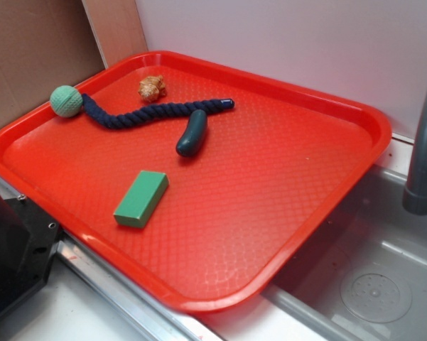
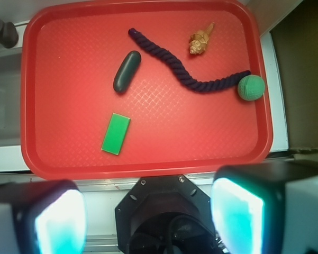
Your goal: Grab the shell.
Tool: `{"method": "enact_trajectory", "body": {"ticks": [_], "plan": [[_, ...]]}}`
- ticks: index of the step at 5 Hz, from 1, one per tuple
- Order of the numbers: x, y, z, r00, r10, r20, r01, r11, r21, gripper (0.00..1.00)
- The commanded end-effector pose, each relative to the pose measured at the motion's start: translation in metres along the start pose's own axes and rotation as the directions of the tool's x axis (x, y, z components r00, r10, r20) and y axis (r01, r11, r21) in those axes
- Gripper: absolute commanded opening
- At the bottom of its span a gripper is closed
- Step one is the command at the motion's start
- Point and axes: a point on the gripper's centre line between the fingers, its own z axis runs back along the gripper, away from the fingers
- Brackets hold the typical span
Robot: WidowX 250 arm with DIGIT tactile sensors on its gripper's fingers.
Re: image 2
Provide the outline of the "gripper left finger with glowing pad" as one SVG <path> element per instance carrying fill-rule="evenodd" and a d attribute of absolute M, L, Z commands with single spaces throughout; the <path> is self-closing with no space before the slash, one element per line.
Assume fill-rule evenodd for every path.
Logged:
<path fill-rule="evenodd" d="M 84 195 L 71 180 L 0 184 L 0 253 L 83 253 Z"/>

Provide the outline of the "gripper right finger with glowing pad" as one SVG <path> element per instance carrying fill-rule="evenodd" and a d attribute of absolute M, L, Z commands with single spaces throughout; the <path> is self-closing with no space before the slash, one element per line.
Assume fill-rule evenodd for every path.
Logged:
<path fill-rule="evenodd" d="M 223 166 L 211 215 L 229 253 L 318 253 L 318 162 Z"/>

